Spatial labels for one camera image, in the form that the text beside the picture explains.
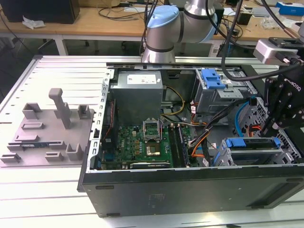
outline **gray plastic peg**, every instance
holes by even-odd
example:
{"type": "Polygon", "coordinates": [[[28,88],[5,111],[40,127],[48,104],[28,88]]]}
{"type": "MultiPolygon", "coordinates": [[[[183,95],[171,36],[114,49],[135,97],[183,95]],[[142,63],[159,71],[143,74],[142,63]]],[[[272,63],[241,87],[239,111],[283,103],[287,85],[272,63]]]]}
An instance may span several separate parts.
{"type": "Polygon", "coordinates": [[[48,97],[51,98],[56,108],[60,114],[60,118],[62,120],[62,123],[66,129],[70,128],[71,121],[70,121],[70,110],[66,109],[65,103],[62,100],[62,89],[61,88],[51,88],[51,90],[48,93],[48,97]]]}

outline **computer tower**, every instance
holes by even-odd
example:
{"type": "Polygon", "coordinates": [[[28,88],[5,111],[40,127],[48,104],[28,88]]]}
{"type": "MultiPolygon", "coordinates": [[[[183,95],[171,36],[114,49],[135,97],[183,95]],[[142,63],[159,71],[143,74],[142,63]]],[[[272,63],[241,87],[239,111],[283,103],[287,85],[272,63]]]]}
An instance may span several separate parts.
{"type": "Polygon", "coordinates": [[[0,4],[10,22],[21,22],[24,16],[30,20],[73,24],[80,12],[78,0],[0,0],[0,4]]]}

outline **wooden desk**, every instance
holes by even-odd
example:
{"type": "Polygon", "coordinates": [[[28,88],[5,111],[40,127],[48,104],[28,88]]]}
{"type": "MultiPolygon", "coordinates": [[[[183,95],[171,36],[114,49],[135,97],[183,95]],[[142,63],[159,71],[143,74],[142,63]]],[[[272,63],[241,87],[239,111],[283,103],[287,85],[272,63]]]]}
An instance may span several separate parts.
{"type": "MultiPolygon", "coordinates": [[[[244,5],[249,7],[258,6],[251,1],[245,1],[244,5]]],[[[109,16],[118,17],[130,14],[133,14],[133,12],[111,12],[109,16]]],[[[54,39],[59,54],[67,55],[67,49],[64,43],[65,39],[140,41],[144,24],[139,15],[134,17],[137,18],[137,20],[115,21],[98,15],[97,8],[81,8],[79,17],[72,25],[46,23],[46,27],[35,28],[34,30],[25,27],[22,23],[10,23],[5,16],[4,19],[8,27],[16,33],[18,37],[54,39]]],[[[248,26],[241,26],[244,33],[238,42],[241,44],[255,45],[260,38],[268,38],[271,36],[288,37],[281,29],[263,29],[260,24],[261,20],[260,18],[252,17],[248,26]]],[[[0,21],[0,37],[14,37],[2,21],[0,21]]],[[[223,37],[221,35],[215,35],[209,43],[212,44],[209,56],[215,56],[219,46],[223,43],[223,37]]]]}

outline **blue latch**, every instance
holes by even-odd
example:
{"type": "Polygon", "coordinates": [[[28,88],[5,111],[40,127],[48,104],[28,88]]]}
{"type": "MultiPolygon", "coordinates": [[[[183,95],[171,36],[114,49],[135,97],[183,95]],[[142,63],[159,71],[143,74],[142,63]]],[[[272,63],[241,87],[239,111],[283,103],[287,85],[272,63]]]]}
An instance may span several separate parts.
{"type": "Polygon", "coordinates": [[[278,148],[280,148],[280,146],[281,146],[281,141],[279,140],[279,138],[275,137],[275,138],[274,138],[274,142],[275,142],[276,146],[277,146],[278,148]]]}
{"type": "Polygon", "coordinates": [[[214,69],[202,69],[201,76],[206,83],[207,89],[225,89],[226,86],[221,82],[220,75],[214,69]]]}
{"type": "Polygon", "coordinates": [[[226,140],[227,147],[246,147],[246,143],[242,138],[231,138],[226,140]]]}

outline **expansion slot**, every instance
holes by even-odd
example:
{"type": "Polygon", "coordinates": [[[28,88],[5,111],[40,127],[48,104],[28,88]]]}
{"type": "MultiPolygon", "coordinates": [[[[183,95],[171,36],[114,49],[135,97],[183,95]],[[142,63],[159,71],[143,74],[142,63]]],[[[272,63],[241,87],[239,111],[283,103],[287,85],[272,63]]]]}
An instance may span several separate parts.
{"type": "Polygon", "coordinates": [[[170,141],[170,148],[171,148],[171,155],[174,167],[181,166],[181,160],[179,157],[177,144],[175,142],[175,135],[174,135],[174,128],[168,127],[168,134],[169,134],[169,141],[170,141]]]}
{"type": "Polygon", "coordinates": [[[183,138],[180,138],[179,134],[179,127],[169,127],[169,140],[170,140],[170,147],[171,147],[171,154],[173,159],[173,166],[174,167],[186,167],[183,149],[185,143],[183,138]]]}
{"type": "Polygon", "coordinates": [[[179,142],[181,145],[182,154],[183,154],[184,161],[185,161],[185,166],[187,166],[189,164],[189,156],[188,156],[188,152],[187,152],[187,148],[186,148],[186,144],[185,144],[185,140],[184,140],[184,135],[182,133],[181,127],[178,126],[177,128],[178,128],[179,142]]]}

